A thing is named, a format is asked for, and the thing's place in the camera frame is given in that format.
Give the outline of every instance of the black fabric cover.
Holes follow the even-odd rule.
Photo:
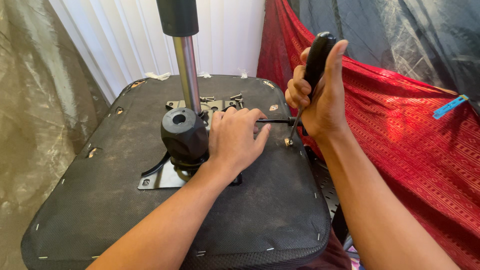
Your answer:
[[[362,63],[467,95],[480,114],[480,1],[288,0],[312,33]]]
[[[273,82],[267,81],[275,88],[251,77],[198,80],[201,96],[228,99],[241,92],[246,108],[259,108],[269,118],[290,116]],[[25,232],[21,248],[28,268],[86,268],[175,193],[177,188],[142,191],[137,185],[166,152],[160,139],[166,102],[181,99],[179,76],[123,90]],[[279,108],[270,111],[274,104]],[[118,107],[121,114],[115,113]],[[292,147],[285,146],[290,131],[273,124],[263,154],[243,171],[243,184],[227,187],[216,200],[182,268],[291,269],[324,250],[328,207],[298,135]],[[95,155],[87,158],[94,147]],[[205,255],[197,257],[199,251]]]

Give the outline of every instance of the red cloth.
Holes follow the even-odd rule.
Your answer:
[[[286,90],[314,36],[286,0],[267,0],[265,7],[257,77]],[[453,260],[464,269],[479,269],[480,119],[464,102],[436,120],[433,111],[456,95],[343,60],[346,117],[362,149]],[[311,138],[302,140],[321,156]]]

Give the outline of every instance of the plastic sheet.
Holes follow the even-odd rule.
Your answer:
[[[47,0],[0,0],[0,269],[108,109]]]
[[[348,39],[349,57],[465,94],[480,112],[480,1],[290,0],[312,33]]]

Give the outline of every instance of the screwdriver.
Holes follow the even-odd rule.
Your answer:
[[[313,92],[317,86],[318,81],[320,81],[320,76],[325,70],[325,63],[327,61],[328,53],[332,50],[335,45],[336,38],[330,34],[330,32],[321,32],[319,33],[312,42],[312,47],[310,47],[310,52],[308,53],[307,63],[305,65],[305,77],[304,79],[312,87],[312,91],[308,95],[310,102],[312,101]],[[299,111],[297,114],[297,119],[295,120],[288,137],[288,145],[293,144],[293,135],[297,129],[300,116],[303,112],[303,105],[299,105]]]
[[[287,119],[258,119],[257,123],[285,123],[288,126],[293,126],[296,120],[296,117],[288,117]],[[298,121],[297,126],[303,126],[301,119]]]

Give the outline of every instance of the screw hole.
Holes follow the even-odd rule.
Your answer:
[[[183,114],[177,114],[172,119],[173,123],[177,125],[185,122],[185,120],[187,120],[187,118]]]

